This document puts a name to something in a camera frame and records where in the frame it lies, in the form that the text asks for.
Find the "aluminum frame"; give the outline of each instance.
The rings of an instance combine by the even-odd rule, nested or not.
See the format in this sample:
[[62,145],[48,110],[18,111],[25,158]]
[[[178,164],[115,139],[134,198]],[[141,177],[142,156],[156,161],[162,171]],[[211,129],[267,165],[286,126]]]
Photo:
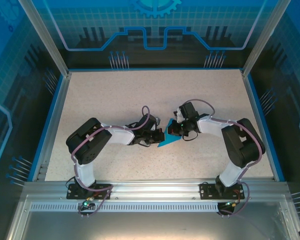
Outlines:
[[269,17],[268,21],[266,22],[258,40],[256,41],[248,59],[246,60],[243,66],[243,76],[247,77],[250,73],[251,69],[255,65],[258,57],[260,56],[262,50],[266,46],[269,38],[273,34],[276,26],[278,25],[281,17],[285,13],[289,3],[291,0],[278,0],[277,4],[275,5],[271,16]]
[[59,69],[60,73],[67,77],[69,70],[68,67],[62,58],[54,40],[52,39],[46,25],[44,24],[40,14],[38,13],[36,7],[34,6],[31,0],[18,0],[20,5],[22,6],[25,14],[29,18],[32,23],[34,29],[38,33],[40,39],[42,40],[44,46],[48,50],[51,58]]
[[254,98],[253,91],[252,91],[250,82],[248,80],[248,76],[244,76],[244,74],[242,74],[242,79],[243,79],[243,83],[244,83],[246,92],[248,94],[248,98],[250,100],[252,111],[253,111],[254,116],[255,116],[256,124],[258,125],[259,131],[260,131],[261,139],[263,140],[263,143],[264,143],[264,146],[265,146],[265,152],[267,154],[267,157],[268,157],[268,160],[269,160],[269,163],[270,163],[270,167],[271,167],[271,170],[272,170],[272,173],[273,173],[273,177],[276,181],[280,181],[278,171],[277,171],[277,168],[276,168],[276,165],[275,165],[275,162],[274,162],[274,157],[271,154],[269,141],[267,139],[266,132],[265,132],[263,123],[261,121],[260,114],[263,114],[263,113],[258,111],[257,102],[256,102],[256,99]]
[[51,153],[53,150],[55,138],[57,135],[57,130],[58,130],[61,114],[62,114],[62,109],[65,104],[70,79],[71,79],[71,73],[69,73],[69,75],[67,77],[63,77],[63,79],[62,79],[60,90],[59,90],[59,93],[58,93],[58,96],[57,96],[57,99],[55,102],[55,107],[53,109],[51,119],[50,119],[50,122],[49,122],[49,125],[47,128],[47,131],[46,131],[46,136],[45,136],[43,144],[42,144],[42,149],[44,149],[44,151],[40,152],[38,162],[37,162],[37,165],[35,166],[34,174],[33,174],[31,181],[37,181],[37,180],[44,181],[44,179],[45,179],[45,175],[42,177],[39,176],[40,169],[42,166],[48,166],[48,163],[49,163],[49,160],[51,157]]
[[[202,182],[213,183],[215,180],[188,179],[188,180],[152,180],[152,181],[111,181],[114,185],[110,200],[107,203],[216,203],[217,200],[200,200],[199,184]],[[286,182],[275,182],[268,178],[246,178],[250,187],[249,200],[256,202],[272,202],[282,204],[281,218],[285,221],[287,232],[292,240],[299,238],[297,231],[298,222],[294,218],[295,208]],[[26,182],[22,191],[20,202],[17,206],[7,240],[22,238],[26,222],[31,212],[31,206],[35,203],[49,203],[69,205],[69,203],[81,203],[82,200],[67,200],[65,198],[67,188],[64,181],[59,182]]]

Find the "gear logo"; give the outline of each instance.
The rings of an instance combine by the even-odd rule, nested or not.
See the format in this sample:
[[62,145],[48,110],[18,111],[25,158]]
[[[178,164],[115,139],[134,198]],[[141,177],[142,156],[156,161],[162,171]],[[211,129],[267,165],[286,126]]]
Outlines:
[[9,30],[13,31],[14,21],[19,17],[18,0],[0,0],[0,14],[9,25]]
[[153,16],[164,17],[170,14],[172,10],[177,9],[177,5],[181,4],[181,0],[130,0],[134,5],[134,10],[140,14],[145,14],[147,18]]

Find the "robotic arm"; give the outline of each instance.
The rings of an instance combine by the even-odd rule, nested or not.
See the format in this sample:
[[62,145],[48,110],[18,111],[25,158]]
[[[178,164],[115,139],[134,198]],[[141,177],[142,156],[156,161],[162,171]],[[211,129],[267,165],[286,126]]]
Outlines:
[[[76,159],[74,166],[76,184],[79,184],[82,191],[85,192],[85,194],[83,193],[82,195],[88,194],[88,191],[84,191],[87,187],[91,189],[96,188],[93,160],[99,155],[106,144],[139,144],[144,147],[150,147],[151,144],[160,143],[165,140],[165,134],[161,128],[158,128],[160,119],[152,115],[149,115],[148,120],[147,118],[148,113],[145,114],[139,122],[134,122],[122,127],[110,127],[107,124],[99,122],[96,118],[90,118],[68,137],[66,145],[70,153],[74,152],[82,142],[89,138],[74,154]],[[90,137],[90,135],[98,129],[102,130],[93,137]]]
[[230,161],[216,178],[215,188],[220,197],[227,188],[241,179],[251,165],[260,160],[258,147],[262,154],[266,151],[253,125],[246,118],[234,122],[217,119],[205,113],[199,115],[191,102],[181,105],[174,115],[176,120],[168,126],[168,134],[182,136],[184,139],[184,136],[188,137],[190,132],[195,131],[197,134],[212,134],[223,138]]

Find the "blue wall panel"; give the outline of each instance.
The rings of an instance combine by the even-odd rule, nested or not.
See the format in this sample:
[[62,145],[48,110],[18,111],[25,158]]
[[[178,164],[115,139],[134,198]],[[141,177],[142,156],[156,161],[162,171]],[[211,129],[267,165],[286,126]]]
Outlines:
[[13,159],[31,165],[59,77],[19,2],[0,1],[0,240],[29,174]]
[[292,0],[251,71],[292,192],[300,192],[300,0]]

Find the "glass panel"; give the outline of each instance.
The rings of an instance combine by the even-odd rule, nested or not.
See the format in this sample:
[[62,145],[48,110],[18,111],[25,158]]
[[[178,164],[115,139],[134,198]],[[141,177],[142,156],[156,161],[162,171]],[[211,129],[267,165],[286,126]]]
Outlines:
[[34,1],[68,67],[85,69],[241,68],[276,3]]
[[18,1],[0,1],[0,239],[27,180],[59,78]]
[[251,76],[283,175],[291,193],[299,193],[299,198],[300,0],[289,4]]
[[22,240],[47,239],[289,240],[277,203],[249,203],[239,217],[217,213],[31,212]]

